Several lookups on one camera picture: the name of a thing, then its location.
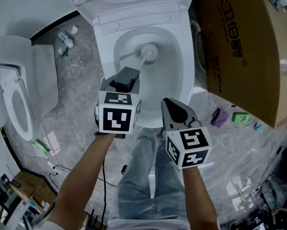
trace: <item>light blue jeans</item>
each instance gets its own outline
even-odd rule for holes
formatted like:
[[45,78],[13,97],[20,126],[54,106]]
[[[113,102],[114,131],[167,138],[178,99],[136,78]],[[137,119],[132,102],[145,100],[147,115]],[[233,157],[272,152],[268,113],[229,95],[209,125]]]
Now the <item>light blue jeans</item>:
[[[150,197],[149,172],[156,153],[154,198]],[[131,154],[130,163],[110,208],[111,219],[187,220],[184,186],[177,169],[165,151],[165,143],[156,147],[152,129],[143,129]]]

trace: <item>gray tile floor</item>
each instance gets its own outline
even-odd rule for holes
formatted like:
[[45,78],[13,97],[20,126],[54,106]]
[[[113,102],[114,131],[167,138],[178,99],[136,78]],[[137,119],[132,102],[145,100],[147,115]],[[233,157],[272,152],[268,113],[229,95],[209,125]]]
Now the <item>gray tile floor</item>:
[[[72,26],[79,27],[77,34],[73,35],[75,46],[70,49],[68,57],[61,57],[58,49],[65,49],[57,38],[61,31],[70,33]],[[61,150],[48,157],[41,156],[30,142],[26,142],[17,135],[11,123],[5,127],[11,144],[23,166],[34,172],[44,174],[49,179],[49,173],[55,173],[49,165],[48,159],[54,164],[72,169],[79,161],[89,144],[94,139],[97,126],[94,121],[93,109],[97,102],[97,93],[103,77],[102,66],[97,50],[93,28],[81,16],[51,30],[34,44],[53,44],[59,88],[59,103],[42,120],[38,138],[43,141],[46,134],[55,132]],[[235,124],[230,121],[233,112],[242,112],[238,107],[231,107],[231,103],[213,94],[202,92],[192,97],[190,106],[195,110],[197,117],[210,132],[213,149],[207,163],[214,163],[212,167],[205,168],[202,176],[209,195],[217,210],[220,223],[241,218],[251,211],[257,202],[242,204],[246,196],[254,190],[264,173],[268,163],[274,157],[279,146],[287,144],[287,124],[274,130],[252,116],[247,124]],[[221,107],[230,114],[229,120],[220,128],[211,126],[212,113]],[[262,127],[255,131],[255,122]],[[117,184],[122,177],[120,171],[127,164],[128,157],[134,144],[139,127],[125,140],[115,140],[105,161],[106,180]],[[278,158],[270,166],[267,174],[276,165]],[[55,184],[60,187],[68,171],[52,176]],[[107,201],[111,201],[115,188],[107,186]],[[89,200],[86,211],[91,212],[92,207],[98,216],[103,212],[103,182],[98,181],[94,193]],[[108,204],[105,221],[107,221],[110,204]]]

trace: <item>person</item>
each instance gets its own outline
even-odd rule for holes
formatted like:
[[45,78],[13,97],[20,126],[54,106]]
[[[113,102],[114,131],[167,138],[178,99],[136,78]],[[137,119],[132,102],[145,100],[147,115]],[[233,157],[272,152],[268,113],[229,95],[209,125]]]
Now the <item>person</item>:
[[[43,229],[76,230],[114,134],[98,135],[69,173]],[[197,167],[178,170],[165,151],[156,146],[153,129],[142,129],[130,163],[116,187],[110,207],[110,230],[217,230],[217,215]],[[150,197],[149,172],[155,162],[156,188]]]

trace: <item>brown cardboard box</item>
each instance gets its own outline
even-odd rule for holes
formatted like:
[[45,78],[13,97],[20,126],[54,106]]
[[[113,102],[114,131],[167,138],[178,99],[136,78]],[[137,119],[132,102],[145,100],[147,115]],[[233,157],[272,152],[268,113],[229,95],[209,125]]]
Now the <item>brown cardboard box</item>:
[[26,171],[21,171],[15,176],[11,187],[23,201],[36,204],[42,213],[46,213],[56,199],[55,193],[42,177]]
[[269,0],[194,0],[208,91],[278,127],[287,122],[287,9]]

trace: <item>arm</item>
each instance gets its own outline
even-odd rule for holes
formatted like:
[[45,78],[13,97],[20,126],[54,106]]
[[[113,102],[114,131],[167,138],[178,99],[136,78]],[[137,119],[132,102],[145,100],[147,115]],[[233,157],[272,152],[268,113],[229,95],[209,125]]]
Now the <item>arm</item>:
[[78,229],[82,213],[90,199],[100,168],[115,134],[99,135],[68,174],[59,191],[49,221],[65,230]]
[[216,210],[197,167],[183,169],[186,211],[193,230],[218,230]]

